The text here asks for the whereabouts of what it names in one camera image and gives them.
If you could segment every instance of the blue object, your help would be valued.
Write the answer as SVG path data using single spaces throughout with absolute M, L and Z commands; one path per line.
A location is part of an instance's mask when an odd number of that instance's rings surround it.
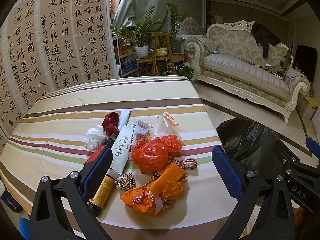
M 320 145 L 313 140 L 312 138 L 308 138 L 306 140 L 306 147 L 318 158 L 320 159 Z
M 137 64 L 136 64 L 136 62 L 134 60 L 131 60 L 131 61 L 127 62 L 127 63 L 124 63 L 124 67 L 125 67 L 125 70 L 127 72 L 130 72 L 132 70 L 137 69 Z
M 99 188 L 101 181 L 106 175 L 106 167 L 110 166 L 110 155 L 112 156 L 112 151 L 110 148 L 105 148 L 103 150 L 103 154 L 100 159 L 97 161 L 95 166 L 92 168 L 89 175 L 86 177 L 83 182 L 83 190 L 82 190 L 82 199 L 87 201 L 88 199 L 92 199 Z
M 242 181 L 225 157 L 222 148 L 219 146 L 214 147 L 211 156 L 214 166 L 218 170 L 230 196 L 240 201 L 244 196 Z
M 30 220 L 19 218 L 19 228 L 25 240 L 30 240 Z

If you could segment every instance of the crumpled white tissue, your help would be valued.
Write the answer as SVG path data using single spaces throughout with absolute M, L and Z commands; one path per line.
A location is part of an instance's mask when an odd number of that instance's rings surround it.
M 101 125 L 96 125 L 95 128 L 90 128 L 85 135 L 85 148 L 94 152 L 107 139 L 106 133 Z

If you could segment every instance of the black jacket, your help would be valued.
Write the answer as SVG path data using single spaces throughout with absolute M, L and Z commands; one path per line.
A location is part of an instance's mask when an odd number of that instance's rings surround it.
M 252 26 L 251 33 L 256 39 L 257 45 L 262 45 L 262 56 L 264 58 L 268 57 L 269 44 L 275 46 L 281 42 L 279 38 L 275 36 L 267 27 L 256 22 Z

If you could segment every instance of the bottle label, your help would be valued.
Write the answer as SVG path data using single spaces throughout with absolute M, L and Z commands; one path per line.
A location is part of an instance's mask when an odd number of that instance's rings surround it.
M 94 198 L 89 199 L 89 201 L 98 207 L 103 208 L 114 183 L 115 180 L 113 178 L 109 177 L 108 175 L 104 176 L 97 193 L 95 194 Z

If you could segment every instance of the calligraphy scroll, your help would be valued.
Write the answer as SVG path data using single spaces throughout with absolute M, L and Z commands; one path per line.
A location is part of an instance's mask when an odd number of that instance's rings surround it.
M 0 153 L 24 114 L 56 89 L 118 78 L 108 0 L 18 0 L 1 26 Z

